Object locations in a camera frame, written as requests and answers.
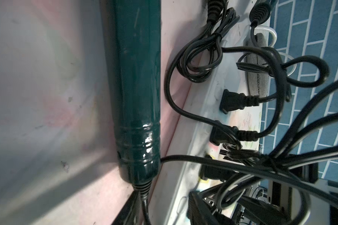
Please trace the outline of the grey oval pad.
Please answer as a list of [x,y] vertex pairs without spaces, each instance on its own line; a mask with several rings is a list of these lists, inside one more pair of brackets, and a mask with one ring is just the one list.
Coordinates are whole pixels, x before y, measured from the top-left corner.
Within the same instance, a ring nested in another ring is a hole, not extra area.
[[[256,55],[251,54],[246,57],[246,63],[259,65],[259,66],[267,66],[265,60]],[[247,80],[247,89],[248,93],[251,96],[259,96],[259,97],[267,97],[268,89],[269,89],[269,75],[264,72],[246,72],[246,80]]]

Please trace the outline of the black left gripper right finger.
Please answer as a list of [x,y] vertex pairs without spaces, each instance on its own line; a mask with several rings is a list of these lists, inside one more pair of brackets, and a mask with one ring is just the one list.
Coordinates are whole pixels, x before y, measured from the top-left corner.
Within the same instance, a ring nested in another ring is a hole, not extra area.
[[191,225],[235,225],[231,219],[218,212],[212,214],[199,192],[189,193],[187,217]]

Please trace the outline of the dark green boxy hair dryer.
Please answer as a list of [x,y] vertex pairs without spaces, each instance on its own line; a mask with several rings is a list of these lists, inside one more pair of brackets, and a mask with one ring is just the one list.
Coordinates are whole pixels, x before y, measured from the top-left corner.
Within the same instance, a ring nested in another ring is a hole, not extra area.
[[161,3],[101,1],[100,11],[119,171],[147,199],[160,169]]

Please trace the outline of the white multicolour power strip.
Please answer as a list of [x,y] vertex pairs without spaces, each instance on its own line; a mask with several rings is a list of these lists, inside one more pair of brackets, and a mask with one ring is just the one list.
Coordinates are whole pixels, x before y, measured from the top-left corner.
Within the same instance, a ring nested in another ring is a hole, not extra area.
[[[262,106],[247,107],[228,114],[220,111],[223,91],[247,93],[244,71],[238,70],[237,61],[241,53],[224,53],[221,64],[203,83],[191,86],[183,109],[222,124],[236,126],[240,130],[259,131],[261,128]],[[168,155],[210,155],[218,159],[220,147],[209,141],[212,126],[179,118]],[[153,225],[188,225],[186,216],[188,194],[192,190],[204,190],[211,181],[199,177],[201,165],[188,162],[164,163],[158,175],[149,203],[149,216]]]

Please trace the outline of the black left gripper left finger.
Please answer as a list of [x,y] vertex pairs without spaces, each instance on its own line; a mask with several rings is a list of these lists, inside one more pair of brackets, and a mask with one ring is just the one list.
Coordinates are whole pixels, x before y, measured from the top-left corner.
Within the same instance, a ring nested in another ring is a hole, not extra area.
[[139,221],[140,209],[140,193],[133,191],[112,225],[136,225]]

